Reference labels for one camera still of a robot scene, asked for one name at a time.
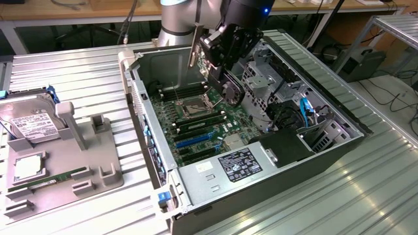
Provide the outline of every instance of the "metal table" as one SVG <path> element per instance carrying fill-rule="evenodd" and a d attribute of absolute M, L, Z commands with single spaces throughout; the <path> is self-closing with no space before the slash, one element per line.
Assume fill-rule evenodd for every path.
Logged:
<path fill-rule="evenodd" d="M 169 234 L 166 221 L 155 219 L 150 201 L 153 185 L 134 125 L 127 109 L 118 66 L 118 52 L 153 47 L 143 43 L 73 51 L 15 56 L 7 64 L 6 87 L 12 91 L 55 86 L 62 101 L 73 101 L 75 119 L 103 114 L 111 120 L 125 185 L 32 218 L 6 225 L 0 215 L 0 234 Z M 0 176 L 6 174 L 6 135 L 0 135 Z M 0 177 L 4 192 L 6 177 Z M 4 193 L 0 194 L 0 208 Z"/>
<path fill-rule="evenodd" d="M 346 86 L 345 81 L 278 31 L 267 31 L 304 68 L 376 132 L 330 169 L 199 234 L 370 234 L 418 231 L 417 141 Z M 147 48 L 151 43 L 130 45 Z M 11 89 L 55 85 L 75 103 L 78 121 L 97 113 L 113 120 L 125 186 L 8 226 L 0 234 L 169 234 L 154 215 L 151 182 L 133 131 L 118 76 L 125 46 L 16 56 Z M 7 146 L 0 148 L 4 159 Z"/>
<path fill-rule="evenodd" d="M 418 50 L 418 17 L 413 15 L 404 15 L 404 16 L 373 16 L 360 33 L 358 37 L 356 38 L 354 43 L 352 44 L 348 53 L 345 53 L 345 56 L 338 58 L 333 65 L 333 70 L 340 73 L 342 70 L 353 51 L 360 46 L 365 36 L 372 30 L 372 27 L 377 26 L 381 28 L 385 32 L 390 33 L 394 37 L 397 37 L 401 41 L 404 41 L 412 48 Z M 376 38 L 376 40 L 372 42 L 373 45 L 376 45 L 378 39 L 382 37 Z M 416 56 L 416 54 L 412 54 L 412 56 L 406 59 L 406 61 L 402 62 L 401 66 L 405 66 L 412 58 Z"/>

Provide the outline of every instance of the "hard disk drive label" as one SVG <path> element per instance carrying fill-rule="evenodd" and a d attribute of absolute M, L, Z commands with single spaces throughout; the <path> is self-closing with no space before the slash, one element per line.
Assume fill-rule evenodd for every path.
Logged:
<path fill-rule="evenodd" d="M 249 148 L 218 159 L 231 182 L 237 182 L 263 170 Z"/>
<path fill-rule="evenodd" d="M 59 133 L 48 114 L 15 118 L 11 122 L 28 140 Z"/>

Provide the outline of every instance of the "blue latch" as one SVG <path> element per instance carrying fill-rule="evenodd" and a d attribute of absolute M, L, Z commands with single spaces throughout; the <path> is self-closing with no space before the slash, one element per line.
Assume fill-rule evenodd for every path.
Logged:
<path fill-rule="evenodd" d="M 7 98 L 7 91 L 0 91 L 0 99 L 6 99 Z"/>
<path fill-rule="evenodd" d="M 309 100 L 308 100 L 306 97 L 304 97 L 304 98 L 301 99 L 300 106 L 301 106 L 301 113 L 302 113 L 302 116 L 304 116 L 304 119 L 305 119 L 305 126 L 309 127 L 308 116 L 306 116 L 306 110 L 312 111 L 313 113 L 316 112 L 316 110 L 314 110 L 314 107 L 313 107 L 313 105 L 312 105 L 312 103 L 309 102 Z"/>
<path fill-rule="evenodd" d="M 167 202 L 167 201 L 171 199 L 171 194 L 170 194 L 170 192 L 167 191 L 167 192 L 159 193 L 159 194 L 158 194 L 158 199 L 159 199 L 159 201 L 158 201 L 159 204 Z"/>
<path fill-rule="evenodd" d="M 52 96 L 54 102 L 55 102 L 56 104 L 59 104 L 59 103 L 61 103 L 61 100 L 59 100 L 58 94 L 55 93 L 55 88 L 54 88 L 54 86 L 50 85 L 50 86 L 47 87 L 47 91 L 50 92 L 50 94 L 51 94 L 51 96 Z"/>

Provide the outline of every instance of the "label sticker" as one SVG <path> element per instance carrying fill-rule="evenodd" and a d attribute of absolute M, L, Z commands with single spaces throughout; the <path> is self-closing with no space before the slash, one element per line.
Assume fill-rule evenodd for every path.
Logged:
<path fill-rule="evenodd" d="M 210 169 L 213 169 L 214 166 L 211 165 L 210 162 L 206 162 L 206 163 L 202 163 L 199 165 L 197 165 L 197 169 L 198 169 L 198 172 L 202 173 L 203 171 L 207 171 Z"/>
<path fill-rule="evenodd" d="M 231 182 L 237 182 L 263 171 L 249 148 L 218 159 Z"/>
<path fill-rule="evenodd" d="M 15 118 L 11 122 L 28 140 L 59 133 L 48 114 Z"/>

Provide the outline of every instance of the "black power cable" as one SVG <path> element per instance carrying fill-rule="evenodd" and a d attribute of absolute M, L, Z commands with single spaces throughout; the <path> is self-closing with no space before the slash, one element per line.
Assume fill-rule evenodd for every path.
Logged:
<path fill-rule="evenodd" d="M 401 94 L 394 95 L 388 89 L 385 89 L 385 88 L 380 87 L 377 84 L 374 84 L 373 81 L 370 81 L 370 80 L 368 80 L 368 81 L 369 81 L 376 87 L 378 87 L 380 89 L 382 89 L 384 91 L 386 91 L 389 94 L 392 94 L 392 95 L 394 96 L 394 98 L 393 98 L 393 100 L 392 100 L 390 102 L 388 102 L 388 103 L 380 102 L 380 101 L 377 100 L 377 98 L 374 97 L 374 95 L 372 94 L 372 92 L 370 92 L 370 91 L 368 90 L 368 88 L 364 86 L 364 84 L 362 84 L 361 82 L 358 82 L 358 83 L 361 84 L 361 86 L 365 88 L 365 90 L 368 91 L 368 93 L 370 94 L 370 96 L 373 97 L 373 99 L 374 99 L 381 105 L 388 105 L 388 104 L 390 104 L 389 110 L 390 110 L 393 113 L 396 113 L 396 112 L 398 112 L 398 111 L 401 111 L 401 110 L 404 110 L 404 109 L 406 109 L 406 108 L 410 108 L 410 107 L 416 106 L 416 114 L 414 114 L 412 120 L 409 121 L 409 124 L 410 124 L 410 128 L 412 128 L 413 133 L 418 136 L 418 133 L 416 132 L 414 127 L 413 127 L 413 122 L 414 122 L 416 119 L 418 119 L 418 103 L 416 103 L 416 104 L 408 104 L 402 99 L 398 98 Z M 392 108 L 392 106 L 393 106 L 396 100 L 400 100 L 402 103 L 406 104 L 406 106 L 402 107 L 402 108 L 400 108 L 400 109 L 396 109 L 396 110 L 394 110 L 394 109 Z"/>
<path fill-rule="evenodd" d="M 130 30 L 130 26 L 131 26 L 131 22 L 133 22 L 133 17 L 134 17 L 134 13 L 135 13 L 137 4 L 138 4 L 138 0 L 134 0 L 130 13 L 129 13 L 129 15 L 127 15 L 127 17 L 126 17 L 126 19 L 123 21 L 122 27 L 121 27 L 121 34 L 119 34 L 119 37 L 118 37 L 117 45 L 119 45 L 122 37 L 123 37 L 123 43 L 125 44 L 127 43 L 127 40 L 129 40 L 129 30 Z"/>

